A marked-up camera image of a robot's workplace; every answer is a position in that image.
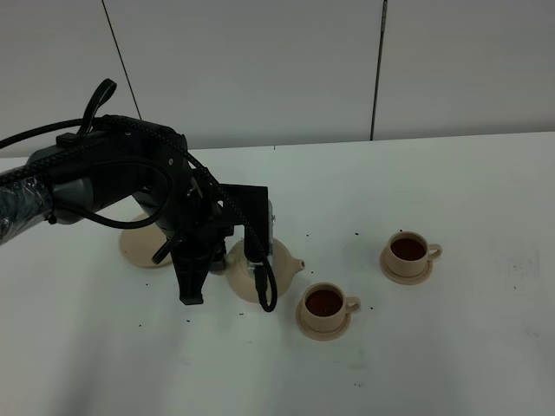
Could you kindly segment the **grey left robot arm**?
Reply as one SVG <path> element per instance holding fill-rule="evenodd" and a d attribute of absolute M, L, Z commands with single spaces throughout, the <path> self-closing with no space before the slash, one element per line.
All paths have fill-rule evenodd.
<path fill-rule="evenodd" d="M 186 138 L 124 116 L 103 116 L 1 175 L 1 241 L 48 221 L 82 219 L 130 231 L 157 226 L 165 240 L 154 263 L 170 257 L 179 298 L 203 303 L 207 274 L 222 265 L 238 220 L 225 188 L 187 149 Z"/>

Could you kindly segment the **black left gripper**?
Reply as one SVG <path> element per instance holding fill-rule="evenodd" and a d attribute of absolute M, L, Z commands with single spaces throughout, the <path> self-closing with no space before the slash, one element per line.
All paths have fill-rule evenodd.
<path fill-rule="evenodd" d="M 133 230 L 156 224 L 166 242 L 152 260 L 170 255 L 185 305 L 204 303 L 202 288 L 212 260 L 225 255 L 233 233 L 217 200 L 220 185 L 187 151 L 184 136 L 172 128 L 122 116 L 92 120 L 90 131 L 105 138 L 88 156 L 92 202 L 86 217 L 98 224 Z M 98 211 L 131 195 L 146 213 L 122 223 Z"/>

